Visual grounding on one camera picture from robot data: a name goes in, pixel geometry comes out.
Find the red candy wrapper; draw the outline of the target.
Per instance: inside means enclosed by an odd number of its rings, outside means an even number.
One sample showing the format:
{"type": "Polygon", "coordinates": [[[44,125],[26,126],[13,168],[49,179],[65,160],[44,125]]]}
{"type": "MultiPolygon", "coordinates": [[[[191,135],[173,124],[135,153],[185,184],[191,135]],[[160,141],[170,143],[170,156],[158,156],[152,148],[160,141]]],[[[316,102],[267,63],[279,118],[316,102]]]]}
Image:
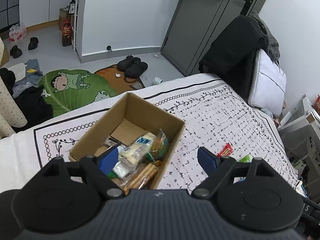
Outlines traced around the red candy wrapper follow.
{"type": "Polygon", "coordinates": [[[219,152],[219,154],[217,155],[218,157],[221,156],[229,156],[233,153],[233,148],[230,145],[230,143],[227,143],[224,148],[219,152]]]}

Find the white cracker packet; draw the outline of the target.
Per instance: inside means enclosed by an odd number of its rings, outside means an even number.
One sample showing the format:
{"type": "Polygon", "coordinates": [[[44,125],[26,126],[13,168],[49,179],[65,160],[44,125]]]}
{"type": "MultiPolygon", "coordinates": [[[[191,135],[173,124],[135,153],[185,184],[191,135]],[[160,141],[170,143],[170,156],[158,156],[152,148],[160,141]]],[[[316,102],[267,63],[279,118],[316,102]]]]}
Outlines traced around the white cracker packet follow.
{"type": "Polygon", "coordinates": [[[135,170],[151,150],[155,139],[156,136],[153,133],[145,133],[120,152],[119,160],[127,165],[131,170],[135,170]]]}

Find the green snack packet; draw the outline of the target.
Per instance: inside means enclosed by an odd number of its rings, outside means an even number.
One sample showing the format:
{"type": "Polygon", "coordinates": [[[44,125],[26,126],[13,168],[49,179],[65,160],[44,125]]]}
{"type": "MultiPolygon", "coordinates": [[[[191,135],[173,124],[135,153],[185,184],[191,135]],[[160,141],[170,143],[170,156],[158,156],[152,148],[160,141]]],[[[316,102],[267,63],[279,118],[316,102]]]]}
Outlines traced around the green snack packet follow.
{"type": "Polygon", "coordinates": [[[252,160],[249,154],[245,155],[243,158],[239,159],[240,163],[250,163],[252,160]]]}

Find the green biscuit packet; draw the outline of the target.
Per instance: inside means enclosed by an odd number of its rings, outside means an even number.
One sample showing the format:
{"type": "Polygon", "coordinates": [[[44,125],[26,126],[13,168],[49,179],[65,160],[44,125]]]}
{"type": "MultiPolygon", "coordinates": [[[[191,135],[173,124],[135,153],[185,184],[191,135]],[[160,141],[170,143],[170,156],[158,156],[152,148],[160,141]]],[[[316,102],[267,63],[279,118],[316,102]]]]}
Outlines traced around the green biscuit packet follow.
{"type": "Polygon", "coordinates": [[[167,150],[169,148],[169,141],[167,139],[167,136],[162,131],[162,129],[159,130],[159,133],[157,137],[155,138],[151,149],[146,155],[146,158],[150,162],[154,161],[162,161],[167,153],[167,150]]]}

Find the white powder snack packet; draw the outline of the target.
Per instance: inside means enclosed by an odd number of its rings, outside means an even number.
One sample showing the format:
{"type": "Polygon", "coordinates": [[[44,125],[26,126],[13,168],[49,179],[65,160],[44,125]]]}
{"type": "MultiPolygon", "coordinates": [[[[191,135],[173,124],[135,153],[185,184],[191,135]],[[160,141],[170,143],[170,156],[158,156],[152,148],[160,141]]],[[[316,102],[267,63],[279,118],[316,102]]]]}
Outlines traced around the white powder snack packet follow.
{"type": "Polygon", "coordinates": [[[112,171],[116,174],[118,178],[124,180],[127,176],[132,173],[131,168],[129,168],[125,163],[122,161],[118,161],[112,171]]]}

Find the silver black snack packet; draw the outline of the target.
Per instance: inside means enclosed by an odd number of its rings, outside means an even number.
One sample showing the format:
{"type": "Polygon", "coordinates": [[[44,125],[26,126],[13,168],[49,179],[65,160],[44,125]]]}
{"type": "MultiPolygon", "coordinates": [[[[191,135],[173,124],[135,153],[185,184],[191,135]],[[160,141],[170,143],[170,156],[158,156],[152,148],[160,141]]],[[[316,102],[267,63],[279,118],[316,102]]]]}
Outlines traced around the silver black snack packet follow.
{"type": "Polygon", "coordinates": [[[106,138],[106,140],[103,142],[103,145],[107,146],[107,147],[113,147],[113,146],[125,146],[125,144],[123,144],[120,140],[112,137],[112,136],[108,136],[106,138]]]}

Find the biscuit sticks clear packet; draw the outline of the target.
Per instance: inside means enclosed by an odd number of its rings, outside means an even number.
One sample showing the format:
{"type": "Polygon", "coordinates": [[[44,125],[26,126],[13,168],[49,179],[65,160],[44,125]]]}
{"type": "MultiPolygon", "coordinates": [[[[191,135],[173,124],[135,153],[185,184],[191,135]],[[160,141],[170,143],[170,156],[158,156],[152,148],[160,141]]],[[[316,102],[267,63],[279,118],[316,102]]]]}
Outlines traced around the biscuit sticks clear packet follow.
{"type": "Polygon", "coordinates": [[[131,189],[142,189],[154,178],[161,165],[162,162],[159,160],[148,163],[148,165],[140,164],[135,172],[121,183],[120,187],[126,192],[131,189]]]}

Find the white patterned bed cover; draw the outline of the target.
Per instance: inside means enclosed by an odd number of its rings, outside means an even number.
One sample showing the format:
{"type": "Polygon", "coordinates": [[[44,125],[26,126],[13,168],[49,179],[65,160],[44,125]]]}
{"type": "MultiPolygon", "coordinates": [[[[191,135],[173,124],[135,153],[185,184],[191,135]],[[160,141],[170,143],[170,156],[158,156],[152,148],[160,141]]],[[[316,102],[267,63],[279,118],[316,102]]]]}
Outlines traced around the white patterned bed cover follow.
{"type": "MultiPolygon", "coordinates": [[[[234,159],[261,157],[292,187],[297,185],[298,173],[273,120],[217,77],[196,74],[137,90],[136,95],[185,122],[159,189],[195,189],[206,178],[197,162],[198,148],[219,153],[226,144],[234,159]]],[[[94,102],[2,139],[1,191],[22,188],[51,157],[68,158],[82,135],[117,101],[94,102]]]]}

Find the brown floor mat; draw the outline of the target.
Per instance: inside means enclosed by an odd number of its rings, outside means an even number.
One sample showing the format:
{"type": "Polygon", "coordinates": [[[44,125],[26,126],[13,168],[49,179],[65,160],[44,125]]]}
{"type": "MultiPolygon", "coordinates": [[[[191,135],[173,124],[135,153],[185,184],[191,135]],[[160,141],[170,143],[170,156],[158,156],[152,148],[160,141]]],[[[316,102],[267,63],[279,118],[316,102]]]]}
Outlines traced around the brown floor mat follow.
{"type": "Polygon", "coordinates": [[[102,76],[110,84],[110,86],[118,92],[118,94],[127,92],[129,90],[139,90],[145,88],[140,77],[136,79],[126,77],[124,72],[118,70],[116,64],[97,70],[95,74],[102,76]]]}

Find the green cartoon floor rug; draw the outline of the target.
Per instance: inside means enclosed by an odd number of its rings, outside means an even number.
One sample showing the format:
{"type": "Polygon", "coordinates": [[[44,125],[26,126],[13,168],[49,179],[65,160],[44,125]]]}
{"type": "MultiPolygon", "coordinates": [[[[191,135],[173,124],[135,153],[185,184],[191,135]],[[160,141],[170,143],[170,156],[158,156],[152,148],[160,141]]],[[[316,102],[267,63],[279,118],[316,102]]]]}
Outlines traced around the green cartoon floor rug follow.
{"type": "Polygon", "coordinates": [[[54,117],[118,95],[104,77],[79,69],[48,72],[39,86],[43,86],[42,96],[54,117]]]}

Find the white bedside shelf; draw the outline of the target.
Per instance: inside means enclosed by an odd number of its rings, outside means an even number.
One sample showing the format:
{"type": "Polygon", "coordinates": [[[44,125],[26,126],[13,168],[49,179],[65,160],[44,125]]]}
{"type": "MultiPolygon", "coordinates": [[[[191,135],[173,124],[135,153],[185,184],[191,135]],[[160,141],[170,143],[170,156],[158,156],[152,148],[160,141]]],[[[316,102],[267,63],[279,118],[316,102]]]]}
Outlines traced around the white bedside shelf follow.
{"type": "Polygon", "coordinates": [[[319,114],[313,108],[307,95],[290,110],[280,121],[278,133],[281,136],[299,131],[306,144],[306,155],[301,159],[306,161],[310,170],[319,174],[319,114]]]}

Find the black slipper right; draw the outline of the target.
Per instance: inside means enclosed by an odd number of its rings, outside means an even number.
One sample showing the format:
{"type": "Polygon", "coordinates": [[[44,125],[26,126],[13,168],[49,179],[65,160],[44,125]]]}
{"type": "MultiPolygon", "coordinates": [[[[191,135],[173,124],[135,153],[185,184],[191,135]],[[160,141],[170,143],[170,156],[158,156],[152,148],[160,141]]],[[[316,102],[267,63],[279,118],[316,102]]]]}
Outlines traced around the black slipper right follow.
{"type": "Polygon", "coordinates": [[[148,68],[146,62],[134,63],[127,70],[125,70],[124,75],[131,79],[136,79],[140,77],[148,68]]]}

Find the black slipper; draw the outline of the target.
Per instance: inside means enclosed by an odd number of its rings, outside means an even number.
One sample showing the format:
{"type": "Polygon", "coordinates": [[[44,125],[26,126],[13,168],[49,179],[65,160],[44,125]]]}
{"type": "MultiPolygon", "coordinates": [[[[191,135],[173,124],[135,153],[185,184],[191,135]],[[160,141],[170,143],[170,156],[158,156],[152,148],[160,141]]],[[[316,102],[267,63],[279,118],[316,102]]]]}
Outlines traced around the black slipper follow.
{"type": "Polygon", "coordinates": [[[140,77],[148,68],[146,62],[134,63],[127,70],[125,70],[124,75],[131,79],[136,79],[140,77]]]}
{"type": "Polygon", "coordinates": [[[140,58],[133,57],[132,55],[128,55],[125,59],[123,59],[117,63],[117,68],[119,71],[125,72],[134,63],[140,63],[140,62],[141,62],[140,58]]]}

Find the white pillow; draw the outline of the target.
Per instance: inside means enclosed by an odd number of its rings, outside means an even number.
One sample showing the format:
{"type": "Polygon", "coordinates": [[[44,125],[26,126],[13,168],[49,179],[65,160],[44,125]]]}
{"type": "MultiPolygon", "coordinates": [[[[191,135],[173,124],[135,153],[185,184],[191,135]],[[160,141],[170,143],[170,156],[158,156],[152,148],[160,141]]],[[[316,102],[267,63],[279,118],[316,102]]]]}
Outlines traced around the white pillow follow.
{"type": "Polygon", "coordinates": [[[267,109],[274,117],[279,117],[283,109],[286,90],[286,75],[263,49],[257,51],[248,104],[267,109]]]}

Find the black slipper left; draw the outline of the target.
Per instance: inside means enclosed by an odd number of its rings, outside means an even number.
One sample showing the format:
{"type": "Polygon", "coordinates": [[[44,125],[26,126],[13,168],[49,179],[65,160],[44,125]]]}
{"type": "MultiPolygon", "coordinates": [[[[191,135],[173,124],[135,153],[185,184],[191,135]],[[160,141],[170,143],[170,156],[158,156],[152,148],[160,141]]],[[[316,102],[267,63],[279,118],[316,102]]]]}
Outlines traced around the black slipper left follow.
{"type": "Polygon", "coordinates": [[[117,68],[119,71],[125,72],[134,63],[140,63],[140,62],[141,62],[140,58],[133,57],[132,55],[128,55],[125,59],[123,59],[117,63],[117,68]]]}

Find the dotted cream curtain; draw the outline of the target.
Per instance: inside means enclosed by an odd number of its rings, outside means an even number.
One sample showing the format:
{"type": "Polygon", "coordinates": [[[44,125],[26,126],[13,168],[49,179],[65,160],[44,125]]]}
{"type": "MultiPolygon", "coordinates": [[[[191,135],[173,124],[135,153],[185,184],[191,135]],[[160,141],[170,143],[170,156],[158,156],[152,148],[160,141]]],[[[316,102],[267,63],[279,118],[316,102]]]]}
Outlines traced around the dotted cream curtain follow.
{"type": "Polygon", "coordinates": [[[14,128],[22,128],[27,120],[12,97],[15,74],[7,68],[1,68],[1,139],[15,134],[14,128]]]}

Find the red box on shelf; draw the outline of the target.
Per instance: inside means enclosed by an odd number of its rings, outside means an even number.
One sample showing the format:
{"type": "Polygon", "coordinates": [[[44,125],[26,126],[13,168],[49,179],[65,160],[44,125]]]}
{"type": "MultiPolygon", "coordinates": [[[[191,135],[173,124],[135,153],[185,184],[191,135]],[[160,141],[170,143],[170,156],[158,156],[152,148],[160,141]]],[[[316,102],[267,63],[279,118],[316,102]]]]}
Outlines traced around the red box on shelf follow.
{"type": "Polygon", "coordinates": [[[316,111],[320,110],[320,95],[317,96],[317,99],[316,99],[315,103],[313,104],[313,107],[316,111]]]}

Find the black jacket on chair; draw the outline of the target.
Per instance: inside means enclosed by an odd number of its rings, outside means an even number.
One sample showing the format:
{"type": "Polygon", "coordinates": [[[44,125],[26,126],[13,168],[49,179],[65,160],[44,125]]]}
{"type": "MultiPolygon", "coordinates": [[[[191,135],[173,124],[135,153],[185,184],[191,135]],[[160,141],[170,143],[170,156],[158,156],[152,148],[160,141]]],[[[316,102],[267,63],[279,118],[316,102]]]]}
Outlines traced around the black jacket on chair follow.
{"type": "Polygon", "coordinates": [[[199,62],[199,71],[215,74],[248,101],[256,53],[266,48],[258,22],[240,15],[213,41],[199,62]]]}

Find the pile of clothes on floor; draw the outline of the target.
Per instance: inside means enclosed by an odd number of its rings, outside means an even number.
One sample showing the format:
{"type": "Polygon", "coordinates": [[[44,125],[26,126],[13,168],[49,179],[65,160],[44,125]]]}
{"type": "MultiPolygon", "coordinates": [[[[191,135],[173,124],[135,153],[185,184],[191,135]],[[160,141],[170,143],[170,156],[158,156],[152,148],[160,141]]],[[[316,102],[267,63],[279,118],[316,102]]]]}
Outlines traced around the pile of clothes on floor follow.
{"type": "Polygon", "coordinates": [[[16,81],[15,75],[15,83],[11,92],[27,124],[22,128],[14,128],[15,133],[25,131],[53,118],[53,109],[42,96],[43,86],[39,86],[43,74],[40,71],[38,60],[28,60],[27,63],[18,64],[17,67],[24,71],[24,78],[16,81]]]}

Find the dark soda bottle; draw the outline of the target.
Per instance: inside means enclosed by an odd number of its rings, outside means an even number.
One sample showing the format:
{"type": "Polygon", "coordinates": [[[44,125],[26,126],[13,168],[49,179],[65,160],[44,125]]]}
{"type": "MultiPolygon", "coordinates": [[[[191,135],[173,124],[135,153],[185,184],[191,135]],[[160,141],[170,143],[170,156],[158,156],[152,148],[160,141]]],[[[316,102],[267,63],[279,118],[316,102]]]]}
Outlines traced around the dark soda bottle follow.
{"type": "Polygon", "coordinates": [[[62,26],[62,45],[64,47],[72,45],[72,26],[70,20],[65,20],[62,26]]]}

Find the grey knit garment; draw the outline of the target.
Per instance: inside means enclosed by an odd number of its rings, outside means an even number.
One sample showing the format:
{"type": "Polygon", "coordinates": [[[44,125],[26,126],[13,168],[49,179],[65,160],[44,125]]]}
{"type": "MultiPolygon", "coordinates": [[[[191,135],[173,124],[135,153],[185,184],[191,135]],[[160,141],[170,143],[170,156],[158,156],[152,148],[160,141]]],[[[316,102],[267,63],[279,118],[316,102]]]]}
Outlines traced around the grey knit garment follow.
{"type": "Polygon", "coordinates": [[[267,24],[260,18],[259,14],[256,11],[252,11],[249,14],[249,17],[257,21],[259,28],[265,37],[267,43],[265,52],[272,60],[272,62],[277,62],[280,58],[279,43],[277,39],[272,35],[267,24]]]}

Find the black shoe near cabinet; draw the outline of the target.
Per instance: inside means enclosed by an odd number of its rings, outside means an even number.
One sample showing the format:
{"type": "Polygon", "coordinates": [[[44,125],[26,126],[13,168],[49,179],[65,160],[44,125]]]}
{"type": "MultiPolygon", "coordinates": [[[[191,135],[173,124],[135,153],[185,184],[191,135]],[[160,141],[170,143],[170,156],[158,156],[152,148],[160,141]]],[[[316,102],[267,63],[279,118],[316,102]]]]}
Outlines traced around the black shoe near cabinet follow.
{"type": "Polygon", "coordinates": [[[39,39],[37,37],[31,37],[29,44],[28,44],[28,50],[34,50],[38,47],[39,39]]]}

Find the black shoe near curtain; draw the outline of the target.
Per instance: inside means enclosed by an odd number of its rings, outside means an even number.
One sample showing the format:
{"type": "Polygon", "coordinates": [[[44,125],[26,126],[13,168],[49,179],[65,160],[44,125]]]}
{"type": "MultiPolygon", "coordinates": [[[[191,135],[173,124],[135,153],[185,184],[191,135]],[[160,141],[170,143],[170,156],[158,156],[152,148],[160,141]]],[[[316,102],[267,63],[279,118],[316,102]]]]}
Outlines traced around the black shoe near curtain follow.
{"type": "Polygon", "coordinates": [[[13,59],[16,59],[16,58],[20,57],[21,55],[22,55],[22,50],[20,48],[18,48],[17,45],[14,45],[10,50],[10,56],[13,59]]]}

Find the grey door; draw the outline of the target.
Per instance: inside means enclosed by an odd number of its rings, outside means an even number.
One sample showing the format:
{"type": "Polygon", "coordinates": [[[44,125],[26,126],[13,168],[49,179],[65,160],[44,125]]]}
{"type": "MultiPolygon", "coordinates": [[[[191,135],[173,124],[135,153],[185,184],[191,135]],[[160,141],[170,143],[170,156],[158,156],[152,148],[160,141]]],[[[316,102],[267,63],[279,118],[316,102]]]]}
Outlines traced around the grey door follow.
{"type": "MultiPolygon", "coordinates": [[[[259,12],[265,1],[254,0],[247,15],[259,12]]],[[[241,15],[244,3],[242,0],[179,0],[161,54],[184,76],[197,74],[200,59],[223,29],[241,15]]]]}

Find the brown cardboard box by rack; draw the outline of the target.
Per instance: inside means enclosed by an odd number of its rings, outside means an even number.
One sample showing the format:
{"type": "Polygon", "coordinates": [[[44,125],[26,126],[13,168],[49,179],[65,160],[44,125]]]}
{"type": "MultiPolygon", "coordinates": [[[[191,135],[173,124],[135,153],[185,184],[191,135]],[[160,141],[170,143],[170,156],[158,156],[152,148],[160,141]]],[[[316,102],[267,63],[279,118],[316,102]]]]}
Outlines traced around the brown cardboard box by rack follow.
{"type": "Polygon", "coordinates": [[[61,8],[59,11],[59,30],[62,31],[66,21],[72,23],[73,15],[69,14],[69,7],[61,8]]]}

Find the spray bottle on rack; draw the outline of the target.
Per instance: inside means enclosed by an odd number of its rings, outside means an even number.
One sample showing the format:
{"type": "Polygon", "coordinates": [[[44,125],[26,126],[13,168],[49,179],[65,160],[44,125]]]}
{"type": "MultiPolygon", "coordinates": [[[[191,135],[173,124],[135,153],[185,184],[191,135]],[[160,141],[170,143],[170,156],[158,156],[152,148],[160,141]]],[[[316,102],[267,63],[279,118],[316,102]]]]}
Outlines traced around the spray bottle on rack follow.
{"type": "Polygon", "coordinates": [[[70,15],[73,15],[75,13],[75,0],[71,0],[70,4],[69,4],[69,11],[68,13],[70,15]]]}

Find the water bottle pack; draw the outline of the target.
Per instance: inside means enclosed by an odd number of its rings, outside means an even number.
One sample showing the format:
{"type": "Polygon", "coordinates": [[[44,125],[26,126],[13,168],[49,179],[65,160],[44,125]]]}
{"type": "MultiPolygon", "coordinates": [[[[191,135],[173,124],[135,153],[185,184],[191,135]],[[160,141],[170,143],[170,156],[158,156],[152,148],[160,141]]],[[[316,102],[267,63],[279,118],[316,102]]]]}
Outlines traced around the water bottle pack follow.
{"type": "Polygon", "coordinates": [[[22,40],[26,37],[27,30],[23,23],[18,23],[13,25],[9,29],[9,40],[11,43],[22,40]]]}

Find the white metal rack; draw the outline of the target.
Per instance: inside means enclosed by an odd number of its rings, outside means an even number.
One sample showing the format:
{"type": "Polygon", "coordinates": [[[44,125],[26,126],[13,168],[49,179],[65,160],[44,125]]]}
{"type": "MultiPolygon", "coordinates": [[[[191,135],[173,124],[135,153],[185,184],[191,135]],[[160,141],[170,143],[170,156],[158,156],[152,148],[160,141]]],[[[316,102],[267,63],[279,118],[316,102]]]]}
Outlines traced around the white metal rack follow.
{"type": "Polygon", "coordinates": [[[71,26],[72,26],[72,47],[76,51],[76,35],[77,35],[77,21],[78,21],[78,10],[79,10],[79,0],[75,0],[74,3],[74,14],[71,16],[71,26]]]}

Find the white cabinet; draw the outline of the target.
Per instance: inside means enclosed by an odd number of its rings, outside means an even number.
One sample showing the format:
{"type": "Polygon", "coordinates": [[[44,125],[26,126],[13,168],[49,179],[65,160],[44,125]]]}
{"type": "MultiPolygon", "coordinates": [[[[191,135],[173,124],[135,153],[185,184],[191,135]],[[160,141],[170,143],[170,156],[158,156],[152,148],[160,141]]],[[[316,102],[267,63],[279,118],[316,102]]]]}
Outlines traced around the white cabinet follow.
{"type": "Polygon", "coordinates": [[[60,9],[71,0],[19,0],[19,18],[25,27],[59,19],[60,9]]]}

